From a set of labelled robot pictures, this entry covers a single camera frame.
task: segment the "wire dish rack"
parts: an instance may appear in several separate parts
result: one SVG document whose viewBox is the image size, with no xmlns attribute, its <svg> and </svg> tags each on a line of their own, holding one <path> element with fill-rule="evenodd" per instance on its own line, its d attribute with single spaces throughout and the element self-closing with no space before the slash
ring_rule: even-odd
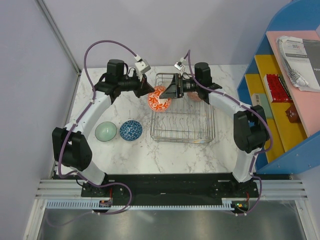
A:
<svg viewBox="0 0 320 240">
<path fill-rule="evenodd" d="M 173 73 L 158 73 L 156 86 L 169 86 Z M 152 111 L 150 135 L 159 142 L 209 143 L 215 138 L 214 109 L 204 101 L 191 100 L 187 94 L 172 99 L 165 112 Z"/>
</svg>

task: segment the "bowl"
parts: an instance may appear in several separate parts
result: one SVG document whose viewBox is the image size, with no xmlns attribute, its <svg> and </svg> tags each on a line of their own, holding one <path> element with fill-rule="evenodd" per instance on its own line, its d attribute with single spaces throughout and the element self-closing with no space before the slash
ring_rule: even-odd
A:
<svg viewBox="0 0 320 240">
<path fill-rule="evenodd" d="M 138 121 L 126 121 L 120 127 L 120 136 L 126 141 L 134 141 L 142 134 L 142 126 Z"/>
<path fill-rule="evenodd" d="M 164 112 L 171 104 L 171 98 L 160 99 L 160 95 L 166 90 L 164 86 L 155 86 L 154 92 L 148 94 L 148 105 L 155 112 Z"/>
<path fill-rule="evenodd" d="M 116 136 L 117 127 L 113 122 L 105 121 L 96 127 L 94 134 L 99 141 L 108 142 Z"/>
</svg>

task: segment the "orange patterned bowl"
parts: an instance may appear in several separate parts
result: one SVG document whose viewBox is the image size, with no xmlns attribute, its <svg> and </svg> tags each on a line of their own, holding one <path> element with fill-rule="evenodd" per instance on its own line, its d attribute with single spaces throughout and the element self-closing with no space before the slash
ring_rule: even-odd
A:
<svg viewBox="0 0 320 240">
<path fill-rule="evenodd" d="M 171 98 L 159 99 L 159 96 L 166 90 L 164 86 L 155 86 L 154 92 L 148 94 L 149 107 L 155 112 L 164 112 L 171 104 Z"/>
</svg>

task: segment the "paper document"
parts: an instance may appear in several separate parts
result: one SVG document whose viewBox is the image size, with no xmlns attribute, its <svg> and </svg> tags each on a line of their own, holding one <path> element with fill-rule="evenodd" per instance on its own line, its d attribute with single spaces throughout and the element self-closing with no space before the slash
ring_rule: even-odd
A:
<svg viewBox="0 0 320 240">
<path fill-rule="evenodd" d="M 276 43 L 291 83 L 301 91 L 320 93 L 320 41 L 281 36 Z"/>
</svg>

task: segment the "wooden shelf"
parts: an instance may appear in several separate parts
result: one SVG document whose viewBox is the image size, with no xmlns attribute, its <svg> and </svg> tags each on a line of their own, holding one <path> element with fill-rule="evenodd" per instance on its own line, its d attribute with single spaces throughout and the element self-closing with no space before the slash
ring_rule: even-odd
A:
<svg viewBox="0 0 320 240">
<path fill-rule="evenodd" d="M 256 55 L 254 58 L 260 73 L 260 81 L 264 89 L 266 89 L 265 82 L 263 81 L 265 75 L 281 75 L 281 70 L 274 55 Z M 283 149 L 287 152 L 307 138 L 306 132 L 302 123 L 291 123 L 286 116 L 286 110 L 294 105 L 292 102 L 271 102 L 268 94 L 267 97 Z"/>
<path fill-rule="evenodd" d="M 266 93 L 259 74 L 246 74 L 245 81 L 246 81 L 250 96 L 252 96 L 253 94 L 265 94 Z M 271 133 L 272 133 L 272 136 L 273 136 L 273 147 L 270 151 L 267 151 L 265 153 L 266 159 L 267 159 L 268 163 L 270 163 L 273 160 L 280 157 L 282 154 L 284 154 L 285 150 L 284 150 L 283 144 L 281 142 L 281 138 L 280 138 L 275 120 L 274 119 L 267 119 L 266 122 L 268 123 L 268 126 L 269 126 Z M 268 140 L 265 143 L 264 147 L 267 149 L 269 146 L 270 146 L 270 140 Z"/>
<path fill-rule="evenodd" d="M 268 31 L 266 33 L 273 54 L 278 62 L 279 69 L 288 86 L 289 92 L 292 96 L 294 105 L 299 113 L 302 125 L 306 135 L 310 137 L 316 132 L 320 131 L 320 93 L 310 91 L 300 91 L 297 87 L 293 86 L 290 78 L 288 77 L 285 68 L 281 63 L 280 54 L 276 44 L 276 40 L 280 36 L 290 36 L 309 40 L 320 40 L 316 31 Z"/>
</svg>

